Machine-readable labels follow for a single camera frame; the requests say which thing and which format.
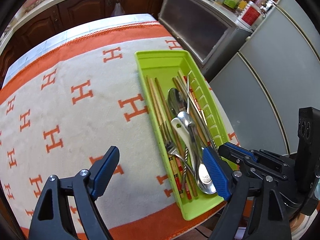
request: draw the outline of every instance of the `fork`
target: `fork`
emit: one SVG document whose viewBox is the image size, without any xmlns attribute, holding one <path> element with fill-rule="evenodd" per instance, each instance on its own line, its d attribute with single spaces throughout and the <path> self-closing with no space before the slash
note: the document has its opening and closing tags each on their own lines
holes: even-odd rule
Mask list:
<svg viewBox="0 0 320 240">
<path fill-rule="evenodd" d="M 180 159 L 180 161 L 182 161 L 182 163 L 185 165 L 185 167 L 191 172 L 193 177 L 195 177 L 194 170 L 185 161 L 185 159 L 178 153 L 177 146 L 175 145 L 175 143 L 173 142 L 173 140 L 171 138 L 171 135 L 170 135 L 170 132 L 169 132 L 169 129 L 167 126 L 167 121 L 164 121 L 164 123 L 162 123 L 160 125 L 160 132 L 162 134 L 162 138 L 164 141 L 164 147 L 165 147 L 167 153 L 169 155 L 174 155 L 174 156 L 178 157 Z"/>
</svg>

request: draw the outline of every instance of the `refrigerator door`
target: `refrigerator door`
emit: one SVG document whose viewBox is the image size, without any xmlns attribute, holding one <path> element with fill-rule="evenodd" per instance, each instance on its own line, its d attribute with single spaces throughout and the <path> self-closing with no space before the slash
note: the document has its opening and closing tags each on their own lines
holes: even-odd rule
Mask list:
<svg viewBox="0 0 320 240">
<path fill-rule="evenodd" d="M 299 108 L 320 107 L 319 58 L 296 25 L 276 7 L 240 53 L 264 83 L 283 122 L 290 152 L 296 152 Z"/>
<path fill-rule="evenodd" d="M 295 0 L 279 0 L 278 6 L 292 17 L 294 23 L 303 30 L 316 52 L 320 54 L 320 35 L 300 5 Z"/>
<path fill-rule="evenodd" d="M 226 112 L 241 147 L 287 154 L 270 102 L 239 53 L 210 82 L 210 86 Z"/>
</svg>

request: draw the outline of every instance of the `orange h pattern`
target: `orange h pattern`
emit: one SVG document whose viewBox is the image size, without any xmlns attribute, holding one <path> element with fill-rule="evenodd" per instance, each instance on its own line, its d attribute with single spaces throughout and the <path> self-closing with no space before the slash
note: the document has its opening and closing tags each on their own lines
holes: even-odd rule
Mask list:
<svg viewBox="0 0 320 240">
<path fill-rule="evenodd" d="M 26 209 L 25 209 L 25 211 L 26 211 L 26 213 L 27 213 L 27 215 L 28 216 L 33 216 L 33 213 L 35 212 L 33 209 L 32 209 L 32 211 L 27 211 Z"/>
<path fill-rule="evenodd" d="M 84 86 L 90 86 L 90 80 L 87 80 L 87 82 L 79 85 L 79 86 L 76 86 L 76 87 L 71 87 L 71 93 L 73 93 L 76 89 L 79 89 L 79 92 L 80 92 L 80 96 L 77 97 L 77 98 L 72 98 L 72 104 L 75 105 L 77 101 L 83 99 L 83 98 L 86 98 L 86 97 L 93 97 L 93 93 L 92 93 L 92 90 L 89 90 L 86 94 L 83 93 L 83 87 Z"/>
<path fill-rule="evenodd" d="M 134 112 L 130 113 L 130 114 L 129 113 L 124 113 L 124 117 L 127 120 L 127 122 L 129 122 L 130 119 L 132 117 L 134 117 L 134 116 L 137 116 L 139 114 L 143 114 L 143 113 L 147 113 L 148 112 L 146 106 L 144 106 L 144 108 L 142 110 L 138 110 L 138 108 L 137 108 L 137 106 L 135 104 L 135 101 L 137 101 L 137 100 L 143 101 L 143 98 L 142 98 L 141 94 L 138 94 L 138 96 L 136 96 L 134 98 L 129 98 L 129 99 L 124 100 L 124 101 L 118 100 L 120 108 L 123 108 L 124 105 L 126 105 L 126 104 L 130 104 L 132 106 L 133 110 L 134 110 Z"/>
<path fill-rule="evenodd" d="M 238 140 L 235 132 L 233 132 L 233 133 L 231 133 L 231 134 L 228 133 L 228 136 L 229 136 L 230 141 L 231 141 L 233 144 L 235 144 L 235 145 L 237 145 L 237 146 L 240 146 L 240 142 L 239 142 L 239 140 Z"/>
<path fill-rule="evenodd" d="M 78 212 L 78 209 L 76 207 L 70 206 L 70 210 L 73 214 L 76 214 Z"/>
<path fill-rule="evenodd" d="M 47 144 L 47 145 L 45 146 L 46 149 L 47 149 L 47 153 L 49 153 L 50 150 L 53 149 L 53 148 L 56 148 L 56 147 L 59 147 L 59 146 L 60 146 L 61 148 L 63 147 L 63 142 L 62 142 L 62 139 L 61 139 L 61 138 L 59 139 L 58 142 L 55 142 L 54 137 L 53 137 L 53 134 L 54 134 L 54 133 L 60 133 L 60 130 L 59 130 L 59 126 L 58 126 L 58 125 L 56 126 L 55 129 L 50 130 L 49 132 L 43 132 L 43 138 L 46 139 L 47 136 L 50 135 L 51 141 L 52 141 L 52 145 L 48 145 L 48 144 Z"/>
<path fill-rule="evenodd" d="M 166 180 L 168 178 L 168 175 L 164 175 L 164 176 L 157 176 L 157 180 L 159 182 L 160 185 L 162 185 L 164 183 L 164 180 Z M 173 192 L 172 189 L 165 189 L 164 193 L 167 197 L 171 196 L 171 193 Z"/>
<path fill-rule="evenodd" d="M 48 85 L 50 85 L 50 84 L 54 84 L 54 82 L 56 81 L 56 78 L 54 77 L 52 80 L 50 80 L 50 78 L 51 78 L 52 75 L 55 75 L 55 74 L 56 74 L 56 71 L 57 71 L 57 69 L 55 69 L 52 73 L 49 73 L 48 75 L 44 75 L 43 81 L 44 81 L 46 78 L 47 78 L 48 80 L 47 80 L 46 83 L 44 83 L 44 84 L 41 85 L 41 90 L 42 90 L 44 87 L 46 87 L 46 86 L 48 86 Z"/>
<path fill-rule="evenodd" d="M 13 158 L 12 158 L 12 155 L 14 155 L 14 148 L 12 149 L 11 152 L 7 152 L 7 155 L 8 155 L 8 158 L 11 159 L 11 161 L 9 160 L 9 166 L 10 166 L 10 168 L 11 168 L 12 166 L 14 166 L 14 165 L 17 166 L 17 161 L 16 161 L 16 159 L 13 159 Z"/>
<path fill-rule="evenodd" d="M 110 49 L 110 50 L 104 50 L 102 53 L 103 55 L 106 55 L 108 53 L 111 54 L 111 57 L 105 57 L 103 58 L 103 62 L 106 63 L 107 61 L 109 60 L 112 60 L 112 59 L 115 59 L 115 58 L 122 58 L 122 53 L 119 53 L 118 55 L 115 56 L 115 51 L 121 51 L 121 48 L 118 47 L 118 48 L 115 48 L 115 49 Z"/>
<path fill-rule="evenodd" d="M 12 193 L 10 193 L 10 184 L 8 183 L 8 185 L 4 185 L 4 188 L 8 191 L 8 194 L 7 194 L 7 196 L 8 196 L 8 198 L 9 199 L 14 199 L 14 197 L 13 197 L 13 195 L 12 195 Z"/>
<path fill-rule="evenodd" d="M 41 178 L 41 175 L 39 174 L 38 177 L 32 179 L 32 178 L 29 178 L 30 180 L 30 183 L 31 185 L 33 185 L 34 183 L 36 184 L 36 187 L 37 187 L 37 190 L 38 191 L 33 191 L 33 193 L 35 194 L 36 198 L 38 198 L 41 194 L 41 190 L 40 190 L 40 187 L 39 187 L 39 182 L 42 183 L 42 178 Z"/>
<path fill-rule="evenodd" d="M 102 156 L 99 156 L 99 157 L 96 157 L 96 158 L 93 158 L 93 157 L 89 157 L 89 160 L 91 162 L 91 165 L 94 164 L 96 161 L 98 160 L 101 160 L 103 158 L 103 155 Z M 113 172 L 113 174 L 116 174 L 116 173 L 120 173 L 121 175 L 124 174 L 124 171 L 121 167 L 121 165 L 118 165 L 115 169 L 115 171 Z"/>
<path fill-rule="evenodd" d="M 169 44 L 169 43 L 173 44 L 173 46 L 169 45 L 169 49 L 182 49 L 182 47 L 180 46 L 179 42 L 177 42 L 177 41 L 167 41 L 167 40 L 165 40 L 165 43 L 166 44 Z"/>
<path fill-rule="evenodd" d="M 14 100 L 16 99 L 16 96 L 14 96 L 14 98 L 13 99 L 11 99 L 11 100 L 9 100 L 8 101 L 8 109 L 7 109 L 7 114 L 10 112 L 10 111 L 12 111 L 13 110 L 13 102 L 14 102 Z"/>
<path fill-rule="evenodd" d="M 23 119 L 23 125 L 20 126 L 20 132 L 22 132 L 23 128 L 30 127 L 30 120 L 26 122 L 26 117 L 30 115 L 30 109 L 25 114 L 20 115 L 20 121 Z"/>
</svg>

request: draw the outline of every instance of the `cable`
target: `cable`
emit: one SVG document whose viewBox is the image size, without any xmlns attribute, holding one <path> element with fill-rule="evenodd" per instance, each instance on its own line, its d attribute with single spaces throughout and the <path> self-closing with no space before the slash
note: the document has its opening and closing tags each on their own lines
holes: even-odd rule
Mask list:
<svg viewBox="0 0 320 240">
<path fill-rule="evenodd" d="M 202 233 L 198 228 L 195 228 L 195 230 L 197 230 L 201 235 L 203 235 L 206 239 L 208 239 L 209 237 L 206 236 L 204 233 Z"/>
</svg>

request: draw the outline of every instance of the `green plastic tray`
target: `green plastic tray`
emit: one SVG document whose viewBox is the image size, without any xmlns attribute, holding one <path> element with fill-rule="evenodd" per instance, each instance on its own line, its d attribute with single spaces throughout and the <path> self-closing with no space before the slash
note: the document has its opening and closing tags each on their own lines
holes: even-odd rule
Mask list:
<svg viewBox="0 0 320 240">
<path fill-rule="evenodd" d="M 204 77 L 189 52 L 185 50 L 138 51 L 135 53 L 135 57 L 149 116 L 158 142 L 164 167 L 173 189 L 176 203 L 181 209 L 183 218 L 185 220 L 191 220 L 220 204 L 223 201 L 223 198 L 219 197 L 217 193 L 212 195 L 205 194 L 200 191 L 198 187 L 197 197 L 194 197 L 190 190 L 192 195 L 191 200 L 188 200 L 186 195 L 184 198 L 180 198 L 168 160 L 168 155 L 158 128 L 155 111 L 146 85 L 145 77 L 149 76 L 152 79 L 158 78 L 164 96 L 167 99 L 169 89 L 175 87 L 172 78 L 178 75 L 178 70 L 181 70 L 185 76 L 189 74 L 189 80 L 192 81 L 190 85 L 196 95 L 201 109 L 204 111 L 210 133 L 217 146 L 229 141 L 226 129 L 223 125 L 217 106 L 213 101 L 209 88 L 205 83 Z M 233 169 L 237 168 L 234 163 L 230 162 L 229 165 Z"/>
</svg>

